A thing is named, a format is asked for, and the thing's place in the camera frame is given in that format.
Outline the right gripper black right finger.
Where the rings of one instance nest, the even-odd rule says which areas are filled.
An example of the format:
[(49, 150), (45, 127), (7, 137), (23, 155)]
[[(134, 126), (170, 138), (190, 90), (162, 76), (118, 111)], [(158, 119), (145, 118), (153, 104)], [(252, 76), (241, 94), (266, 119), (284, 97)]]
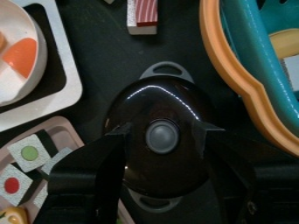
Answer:
[(208, 122), (198, 121), (193, 132), (217, 193), (222, 224), (254, 224), (258, 142)]

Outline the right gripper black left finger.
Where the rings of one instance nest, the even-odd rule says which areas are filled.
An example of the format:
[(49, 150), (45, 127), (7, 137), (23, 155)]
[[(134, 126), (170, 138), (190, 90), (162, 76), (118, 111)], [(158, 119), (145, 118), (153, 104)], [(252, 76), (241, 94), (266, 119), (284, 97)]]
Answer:
[(133, 125), (117, 127), (51, 169), (49, 196), (33, 224), (117, 224)]

